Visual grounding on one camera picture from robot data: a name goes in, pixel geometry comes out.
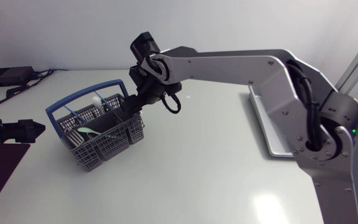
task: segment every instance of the gray robot arm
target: gray robot arm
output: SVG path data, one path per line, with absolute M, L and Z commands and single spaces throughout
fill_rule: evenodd
M 299 167 L 313 180 L 325 223 L 358 223 L 358 102 L 338 93 L 319 71 L 285 50 L 160 52 L 151 35 L 131 45 L 130 75 L 138 95 L 128 113 L 175 93 L 187 79 L 252 86 L 263 110 L 285 135 Z

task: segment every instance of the white wall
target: white wall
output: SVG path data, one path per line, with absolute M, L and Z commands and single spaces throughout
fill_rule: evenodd
M 0 0 L 0 67 L 129 68 L 161 49 L 288 49 L 336 83 L 358 52 L 356 0 Z

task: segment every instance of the black cable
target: black cable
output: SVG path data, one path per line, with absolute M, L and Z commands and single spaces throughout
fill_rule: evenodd
M 36 75 L 36 79 L 38 79 L 38 81 L 36 81 L 35 83 L 31 84 L 31 85 L 26 85 L 25 88 L 21 91 L 15 92 L 15 93 L 10 93 L 7 94 L 6 98 L 3 100 L 0 100 L 0 104 L 11 99 L 14 96 L 17 96 L 20 93 L 23 93 L 24 91 L 28 90 L 29 88 L 32 88 L 33 86 L 38 85 L 42 80 L 44 80 L 45 78 L 49 77 L 51 74 L 53 74 L 54 72 L 56 72 L 57 70 L 63 70 L 63 69 L 48 69 L 42 72 L 35 72 L 34 74 Z
M 294 74 L 299 82 L 303 85 L 303 88 L 306 92 L 306 109 L 308 111 L 307 115 L 307 129 L 308 129 L 308 138 L 312 149 L 318 151 L 323 146 L 323 139 L 321 137 L 320 130 L 320 116 L 318 114 L 318 102 L 314 97 L 314 92 L 311 87 L 311 82 L 308 77 L 306 77 L 303 72 L 296 66 L 287 64 L 289 71 Z
M 167 101 L 165 101 L 165 96 L 162 96 L 161 97 L 161 101 L 162 103 L 164 104 L 164 106 L 166 107 L 167 110 L 169 110 L 169 112 L 173 113 L 173 114 L 177 114 L 179 113 L 180 109 L 181 109 L 181 104 L 180 104 L 180 101 L 178 99 L 178 97 L 175 95 L 175 94 L 172 94 L 172 99 L 174 100 L 174 102 L 177 104 L 178 106 L 178 109 L 177 110 L 173 110 L 171 109 L 168 104 L 167 104 Z

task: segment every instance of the white table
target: white table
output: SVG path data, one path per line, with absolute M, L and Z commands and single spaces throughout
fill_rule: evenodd
M 161 102 L 145 106 L 145 138 L 82 171 L 45 108 L 118 78 L 135 93 L 127 70 L 57 72 L 0 105 L 5 123 L 46 125 L 0 193 L 0 223 L 323 222 L 310 177 L 295 161 L 269 156 L 246 86 L 183 82 L 178 115 Z M 70 107 L 89 104 L 85 97 Z

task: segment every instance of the cutlery basket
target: cutlery basket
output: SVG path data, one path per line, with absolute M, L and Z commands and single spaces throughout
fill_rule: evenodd
M 93 105 L 89 105 L 58 120 L 53 117 L 52 113 L 67 103 L 92 91 L 114 85 L 121 87 L 124 96 L 115 94 L 104 98 L 102 108 L 108 110 L 104 114 Z M 143 139 L 144 124 L 140 113 L 126 116 L 121 109 L 121 104 L 127 96 L 123 82 L 113 80 L 73 93 L 46 109 L 58 136 L 84 170 L 89 172 L 95 169 L 102 164 L 102 160 L 111 159 L 127 149 L 129 144 L 135 144 Z M 81 133 L 77 131 L 78 128 L 90 128 L 100 134 Z M 83 139 L 80 145 L 72 141 L 74 134 L 79 134 Z

